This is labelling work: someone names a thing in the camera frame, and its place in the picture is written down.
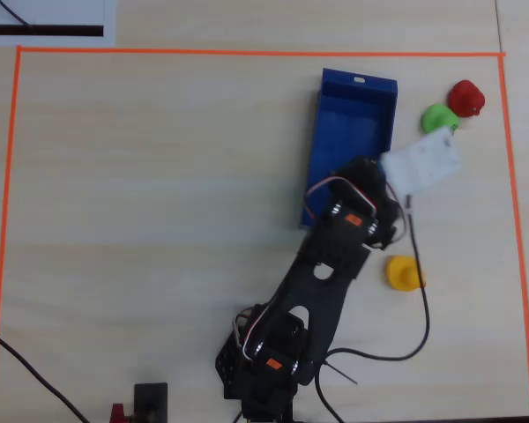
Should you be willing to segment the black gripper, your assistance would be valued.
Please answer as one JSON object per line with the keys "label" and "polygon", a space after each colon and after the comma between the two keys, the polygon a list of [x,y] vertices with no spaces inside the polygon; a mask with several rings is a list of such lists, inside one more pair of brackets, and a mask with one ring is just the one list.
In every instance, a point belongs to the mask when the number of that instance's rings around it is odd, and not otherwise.
{"label": "black gripper", "polygon": [[393,243],[400,218],[399,203],[390,197],[387,181],[378,160],[356,157],[334,172],[332,199],[376,222],[375,232],[368,238],[370,247],[381,250]]}

